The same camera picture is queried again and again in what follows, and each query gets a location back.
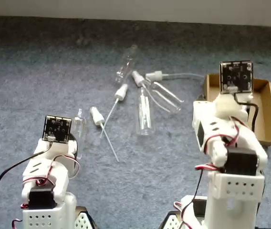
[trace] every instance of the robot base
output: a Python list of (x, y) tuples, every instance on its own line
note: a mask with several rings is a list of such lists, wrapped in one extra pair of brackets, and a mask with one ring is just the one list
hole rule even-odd
[[(188, 204), (194, 196), (185, 196), (182, 198), (182, 205), (185, 206)], [(205, 210), (207, 205), (207, 197), (197, 196), (193, 204), (188, 207), (188, 212), (185, 214), (187, 222), (192, 226), (192, 229), (208, 229), (204, 225)], [(181, 224), (181, 215), (180, 211), (170, 211), (167, 216), (161, 223), (158, 229), (179, 229)], [(181, 229), (189, 229), (187, 226), (183, 225)]]

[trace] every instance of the circuit board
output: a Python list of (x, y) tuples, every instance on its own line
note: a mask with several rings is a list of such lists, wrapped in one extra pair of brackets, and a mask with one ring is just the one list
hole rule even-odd
[(251, 93), (253, 63), (251, 61), (220, 62), (220, 93)]
[(44, 141), (68, 143), (72, 119), (47, 115), (45, 117), (42, 139)]

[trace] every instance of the plastic tube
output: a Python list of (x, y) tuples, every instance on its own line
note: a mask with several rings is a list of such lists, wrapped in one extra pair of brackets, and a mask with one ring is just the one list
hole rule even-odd
[(138, 105), (136, 110), (136, 133), (138, 135), (151, 135), (155, 132), (154, 116), (150, 96), (144, 87), (140, 87)]
[(188, 78), (188, 76), (198, 76), (201, 78), (205, 78), (204, 75), (199, 75), (196, 73), (173, 73), (173, 74), (162, 74), (162, 80), (175, 80), (181, 78)]
[(85, 138), (86, 138), (86, 125), (87, 121), (83, 117), (83, 110), (79, 108), (77, 116), (73, 119), (71, 133), (77, 141), (77, 160), (80, 160), (83, 155)]
[(115, 82), (117, 84), (123, 84), (127, 76), (131, 74), (136, 63), (137, 49), (137, 46), (133, 44), (124, 53), (121, 59), (119, 70), (116, 72)]

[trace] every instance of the red wire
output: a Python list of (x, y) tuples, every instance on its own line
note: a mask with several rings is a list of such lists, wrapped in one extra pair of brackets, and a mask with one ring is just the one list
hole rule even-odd
[(233, 117), (233, 116), (231, 116), (231, 118), (234, 118), (236, 121), (238, 121), (240, 124), (242, 124), (243, 126), (245, 126), (245, 127), (247, 127), (247, 125), (246, 124), (244, 124), (241, 120), (239, 120), (238, 118), (236, 118), (236, 117)]
[(223, 134), (212, 135), (212, 136), (210, 136), (210, 137), (206, 140), (206, 143), (205, 143), (205, 145), (204, 145), (203, 152), (204, 152), (205, 154), (207, 153), (207, 143), (208, 143), (208, 141), (209, 141), (211, 138), (214, 138), (214, 137), (229, 137), (229, 138), (234, 139), (234, 137), (232, 137), (232, 136), (229, 136), (229, 135), (223, 135)]
[(12, 229), (17, 229), (17, 228), (16, 228), (16, 225), (15, 225), (15, 222), (22, 222), (22, 220), (21, 220), (21, 219), (14, 219), (14, 220), (11, 222), (11, 227), (12, 227)]

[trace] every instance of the clear plastic bottle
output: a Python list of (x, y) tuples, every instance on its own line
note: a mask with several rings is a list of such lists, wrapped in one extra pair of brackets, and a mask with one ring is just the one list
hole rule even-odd
[(119, 70), (116, 72), (115, 76), (115, 82), (117, 84), (123, 84), (127, 76), (131, 74), (136, 62), (137, 50), (137, 45), (133, 44), (124, 53), (120, 62)]
[(139, 88), (138, 96), (136, 133), (138, 135), (151, 135), (155, 132), (155, 123), (150, 96), (143, 87)]
[(71, 134), (74, 135), (77, 141), (77, 160), (83, 156), (86, 139), (86, 118), (83, 117), (83, 110), (79, 108), (77, 116), (73, 119)]

